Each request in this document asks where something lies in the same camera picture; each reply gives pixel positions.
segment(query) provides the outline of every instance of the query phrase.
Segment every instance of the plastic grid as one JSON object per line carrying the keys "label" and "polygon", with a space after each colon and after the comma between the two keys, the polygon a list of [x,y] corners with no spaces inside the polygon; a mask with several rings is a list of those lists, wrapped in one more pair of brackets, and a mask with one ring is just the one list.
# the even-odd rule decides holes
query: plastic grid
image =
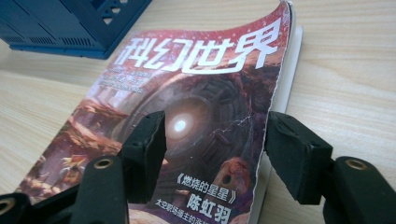
{"label": "plastic grid", "polygon": [[106,59],[151,0],[1,0],[12,49]]}

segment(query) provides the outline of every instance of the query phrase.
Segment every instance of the clamp jaw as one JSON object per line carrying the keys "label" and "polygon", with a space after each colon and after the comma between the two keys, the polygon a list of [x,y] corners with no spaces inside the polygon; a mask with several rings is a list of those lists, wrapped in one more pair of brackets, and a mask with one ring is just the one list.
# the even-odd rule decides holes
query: clamp jaw
{"label": "clamp jaw", "polygon": [[271,112],[265,150],[300,204],[319,204],[327,224],[396,223],[396,192],[369,162],[340,157],[297,119]]}
{"label": "clamp jaw", "polygon": [[88,163],[79,185],[31,205],[27,195],[0,196],[0,223],[125,224],[127,203],[147,203],[166,151],[164,112],[142,118],[117,156]]}

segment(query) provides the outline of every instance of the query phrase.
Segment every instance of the clamp hole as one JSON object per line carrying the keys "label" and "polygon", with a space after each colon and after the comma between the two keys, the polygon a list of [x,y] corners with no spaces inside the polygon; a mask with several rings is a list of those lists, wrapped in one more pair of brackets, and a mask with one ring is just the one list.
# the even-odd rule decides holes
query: clamp hole
{"label": "clamp hole", "polygon": [[15,205],[14,198],[0,200],[0,216],[8,212]]}
{"label": "clamp hole", "polygon": [[110,159],[102,159],[100,161],[97,161],[94,165],[96,169],[106,169],[107,167],[111,166],[113,164],[113,160]]}
{"label": "clamp hole", "polygon": [[365,170],[367,169],[367,165],[364,164],[361,161],[356,161],[356,160],[347,160],[346,161],[346,165],[348,165],[349,167],[356,169],[356,170]]}

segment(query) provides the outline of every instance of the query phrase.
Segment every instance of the cover illustration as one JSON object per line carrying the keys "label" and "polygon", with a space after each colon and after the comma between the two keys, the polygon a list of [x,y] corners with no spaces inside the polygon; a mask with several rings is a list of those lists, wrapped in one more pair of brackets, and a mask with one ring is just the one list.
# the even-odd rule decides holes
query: cover illustration
{"label": "cover illustration", "polygon": [[246,223],[265,123],[290,35],[290,6],[225,31],[133,33],[20,184],[33,202],[75,186],[165,111],[167,152],[131,223]]}

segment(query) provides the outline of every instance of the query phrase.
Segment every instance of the wooden table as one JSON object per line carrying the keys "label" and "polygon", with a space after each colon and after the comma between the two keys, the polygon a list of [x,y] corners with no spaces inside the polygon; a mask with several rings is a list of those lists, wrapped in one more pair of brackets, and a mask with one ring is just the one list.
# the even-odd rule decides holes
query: wooden table
{"label": "wooden table", "polygon": [[[270,13],[276,0],[154,0],[133,30],[219,30]],[[394,0],[296,1],[304,26],[287,113],[334,147],[374,164],[396,189]],[[109,61],[13,51],[0,42],[0,194],[13,191]],[[273,172],[260,223],[322,223]]]}

